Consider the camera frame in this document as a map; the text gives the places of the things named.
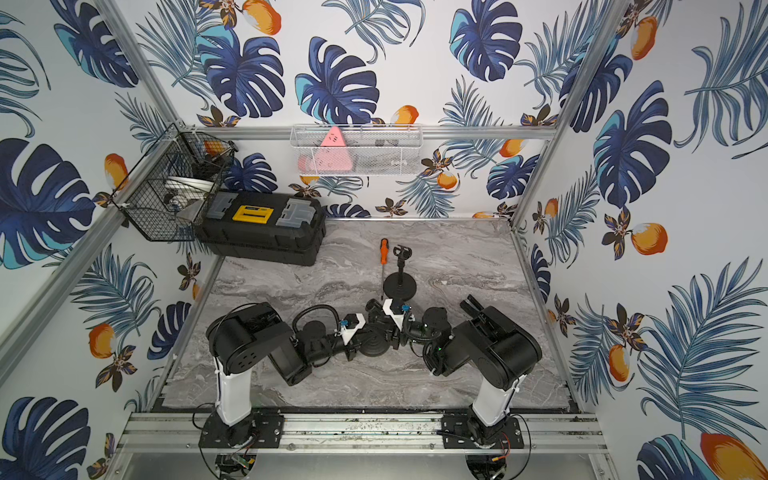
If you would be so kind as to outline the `black stand pole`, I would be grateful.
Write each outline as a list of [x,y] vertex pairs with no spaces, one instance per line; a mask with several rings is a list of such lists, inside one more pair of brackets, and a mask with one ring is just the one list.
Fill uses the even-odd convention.
[[412,256],[412,249],[404,245],[396,245],[393,249],[393,254],[397,257],[397,282],[402,284],[405,277],[405,264],[406,261]]

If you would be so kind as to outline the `black round base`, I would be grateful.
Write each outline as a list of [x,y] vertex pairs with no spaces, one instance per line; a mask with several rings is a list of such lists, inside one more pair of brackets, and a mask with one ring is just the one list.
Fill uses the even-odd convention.
[[415,296],[417,284],[408,273],[393,273],[384,280],[383,291],[387,298],[407,301]]
[[381,329],[363,330],[356,337],[359,337],[359,352],[367,357],[381,356],[391,347],[391,334]]

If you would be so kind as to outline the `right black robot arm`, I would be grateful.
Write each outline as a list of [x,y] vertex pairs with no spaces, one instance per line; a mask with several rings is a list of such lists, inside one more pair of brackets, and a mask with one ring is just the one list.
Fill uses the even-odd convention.
[[538,341],[495,307],[469,296],[460,303],[470,318],[450,324],[444,307],[430,307],[419,318],[400,301],[375,299],[366,304],[371,326],[385,325],[385,337],[422,346],[421,358],[435,376],[449,376],[473,364],[483,377],[470,417],[484,429],[501,426],[521,382],[542,359]]

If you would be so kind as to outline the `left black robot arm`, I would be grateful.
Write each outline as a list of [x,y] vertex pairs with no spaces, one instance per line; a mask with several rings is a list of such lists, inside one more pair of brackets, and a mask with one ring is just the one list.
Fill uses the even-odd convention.
[[243,426],[251,416],[253,368],[269,358],[292,386],[350,348],[366,325],[361,313],[341,317],[327,304],[310,306],[291,323],[267,302],[247,303],[214,321],[206,331],[217,375],[214,418],[227,427]]

